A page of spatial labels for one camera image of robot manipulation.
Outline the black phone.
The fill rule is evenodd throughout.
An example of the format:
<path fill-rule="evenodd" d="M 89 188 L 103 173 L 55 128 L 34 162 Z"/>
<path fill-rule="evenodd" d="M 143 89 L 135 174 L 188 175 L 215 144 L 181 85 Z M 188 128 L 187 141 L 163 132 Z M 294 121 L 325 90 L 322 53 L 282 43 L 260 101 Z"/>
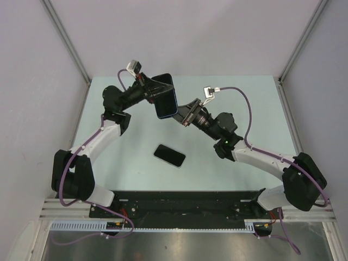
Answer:
<path fill-rule="evenodd" d="M 154 154 L 156 158 L 165 161 L 175 167 L 181 167 L 186 159 L 186 155 L 165 145 L 158 145 Z"/>

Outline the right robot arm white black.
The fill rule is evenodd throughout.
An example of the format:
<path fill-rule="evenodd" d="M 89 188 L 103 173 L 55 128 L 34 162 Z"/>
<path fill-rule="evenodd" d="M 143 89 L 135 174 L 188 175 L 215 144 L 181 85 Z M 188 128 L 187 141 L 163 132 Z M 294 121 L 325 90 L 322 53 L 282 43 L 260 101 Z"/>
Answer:
<path fill-rule="evenodd" d="M 280 186 L 259 191 L 251 204 L 251 213 L 257 218 L 264 218 L 271 210 L 288 205 L 308 212 L 327 185 L 310 155 L 301 152 L 289 156 L 253 147 L 235 133 L 237 125 L 231 113 L 212 117 L 199 99 L 180 106 L 174 119 L 185 127 L 194 125 L 216 140 L 214 150 L 221 159 L 254 166 L 282 181 Z"/>

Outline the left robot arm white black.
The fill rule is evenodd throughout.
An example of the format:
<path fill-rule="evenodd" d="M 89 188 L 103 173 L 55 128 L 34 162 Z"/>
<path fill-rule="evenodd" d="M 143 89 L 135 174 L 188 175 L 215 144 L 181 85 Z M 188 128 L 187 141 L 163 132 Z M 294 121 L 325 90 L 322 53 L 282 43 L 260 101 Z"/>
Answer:
<path fill-rule="evenodd" d="M 125 111 L 146 100 L 150 104 L 166 103 L 177 108 L 172 76 L 169 73 L 152 78 L 138 73 L 135 81 L 126 90 L 114 85 L 102 92 L 104 113 L 101 123 L 94 134 L 79 146 L 67 151 L 59 150 L 54 155 L 51 187 L 57 192 L 62 206 L 68 207 L 65 198 L 71 198 L 71 204 L 86 201 L 100 205 L 101 211 L 108 217 L 115 217 L 120 204 L 114 200 L 115 194 L 96 184 L 92 165 L 100 154 L 127 130 L 131 115 Z"/>

